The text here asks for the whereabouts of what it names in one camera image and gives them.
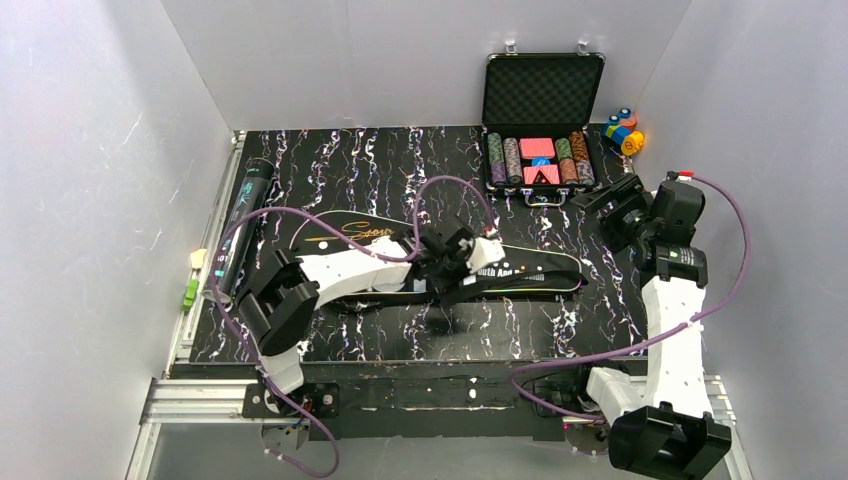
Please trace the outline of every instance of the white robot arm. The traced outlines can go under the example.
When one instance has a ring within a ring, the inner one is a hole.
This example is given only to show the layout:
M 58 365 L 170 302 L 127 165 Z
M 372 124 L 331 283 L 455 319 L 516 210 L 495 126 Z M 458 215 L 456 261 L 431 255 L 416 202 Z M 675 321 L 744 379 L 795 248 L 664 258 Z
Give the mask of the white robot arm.
M 388 237 L 375 239 L 368 248 L 372 252 L 392 257 L 402 258 L 407 255 L 399 243 Z M 412 268 L 409 262 L 385 262 L 359 250 L 330 255 L 304 255 L 298 259 L 303 276 L 318 285 L 318 299 L 313 309 L 344 295 L 370 288 L 399 290 Z M 303 370 L 300 368 L 300 354 L 296 344 L 276 354 L 263 354 L 260 348 L 257 350 L 265 375 L 280 391 L 291 393 L 303 385 Z
M 701 190 L 670 172 L 656 198 L 635 175 L 576 198 L 598 213 L 613 252 L 630 246 L 643 279 L 648 337 L 669 332 L 701 311 L 707 259 L 690 246 L 703 212 Z M 715 423 L 704 385 L 700 324 L 648 347 L 648 383 L 639 395 L 626 373 L 593 367 L 587 394 L 607 422 L 609 458 L 616 468 L 653 478 L 700 479 L 731 445 L 730 429 Z

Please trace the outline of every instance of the black cylindrical container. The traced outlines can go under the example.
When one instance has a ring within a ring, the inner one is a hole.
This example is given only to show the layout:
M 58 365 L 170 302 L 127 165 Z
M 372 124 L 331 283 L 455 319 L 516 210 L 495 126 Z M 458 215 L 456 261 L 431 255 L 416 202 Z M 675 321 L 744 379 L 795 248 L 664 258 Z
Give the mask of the black cylindrical container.
M 245 215 L 264 206 L 273 176 L 274 164 L 268 160 L 251 158 L 247 161 L 247 173 L 236 196 L 230 218 L 227 219 L 227 225 L 224 227 L 225 232 Z M 235 234 L 221 245 L 221 249 L 215 253 L 212 260 L 212 268 L 215 268 L 214 275 L 218 283 L 218 292 L 221 295 L 221 301 L 225 303 L 232 302 L 236 280 L 242 263 L 244 263 L 244 257 L 247 255 L 247 249 L 253 240 L 258 222 L 259 218 L 254 218 L 236 229 Z M 203 290 L 203 298 L 215 300 L 212 294 L 212 285 L 206 285 Z

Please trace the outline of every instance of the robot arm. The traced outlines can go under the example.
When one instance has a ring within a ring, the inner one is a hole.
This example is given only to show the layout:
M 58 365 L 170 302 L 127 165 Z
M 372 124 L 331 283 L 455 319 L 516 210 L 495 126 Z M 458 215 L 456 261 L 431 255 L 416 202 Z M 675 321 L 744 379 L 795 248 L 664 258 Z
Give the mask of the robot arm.
M 387 262 L 353 249 L 300 257 L 281 249 L 264 260 L 263 268 L 239 291 L 236 306 L 256 339 L 268 379 L 283 393 L 303 385 L 297 344 L 309 328 L 312 313 L 326 303 L 369 289 L 397 291 L 409 276 L 427 276 L 437 285 L 437 293 L 447 295 L 469 275 L 505 257 L 496 230 L 474 236 L 455 219 L 444 222 L 438 231 L 424 230 L 422 250 L 411 262 Z M 414 241 L 407 232 L 379 237 L 369 249 L 403 258 L 413 251 Z
M 598 213 L 604 240 L 618 252 L 632 246 L 642 273 L 648 337 L 700 312 L 707 284 L 703 252 L 690 246 L 704 208 L 703 193 L 670 175 L 656 198 L 639 178 L 575 199 Z M 610 463 L 653 478 L 703 478 L 727 453 L 730 429 L 716 424 L 704 385 L 700 324 L 648 349 L 644 397 L 630 377 L 594 367 L 587 393 L 610 423 Z

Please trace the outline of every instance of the black foam lining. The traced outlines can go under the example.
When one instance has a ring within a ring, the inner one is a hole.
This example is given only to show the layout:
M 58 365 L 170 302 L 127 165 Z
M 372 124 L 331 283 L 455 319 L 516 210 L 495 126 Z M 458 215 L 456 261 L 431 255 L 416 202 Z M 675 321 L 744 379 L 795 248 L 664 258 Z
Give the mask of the black foam lining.
M 483 124 L 588 124 L 603 66 L 597 54 L 495 56 L 486 67 Z

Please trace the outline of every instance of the poker chip stack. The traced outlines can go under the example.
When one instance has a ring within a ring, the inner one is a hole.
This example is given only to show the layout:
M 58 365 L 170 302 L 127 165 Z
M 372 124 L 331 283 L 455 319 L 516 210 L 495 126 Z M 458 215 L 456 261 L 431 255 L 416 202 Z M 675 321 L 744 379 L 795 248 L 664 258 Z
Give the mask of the poker chip stack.
M 503 185 L 506 183 L 506 167 L 504 165 L 503 146 L 501 136 L 497 133 L 489 134 L 489 170 L 492 172 L 492 183 Z
M 567 138 L 560 138 L 554 143 L 559 163 L 559 177 L 562 183 L 577 183 L 577 166 L 571 154 L 571 144 Z
M 595 174 L 592 172 L 592 164 L 589 162 L 589 149 L 583 132 L 574 132 L 568 137 L 571 142 L 571 153 L 574 165 L 577 167 L 577 177 L 582 185 L 594 185 Z
M 507 138 L 504 140 L 504 156 L 506 157 L 506 173 L 509 183 L 521 183 L 524 176 L 521 172 L 521 155 L 518 152 L 518 140 Z

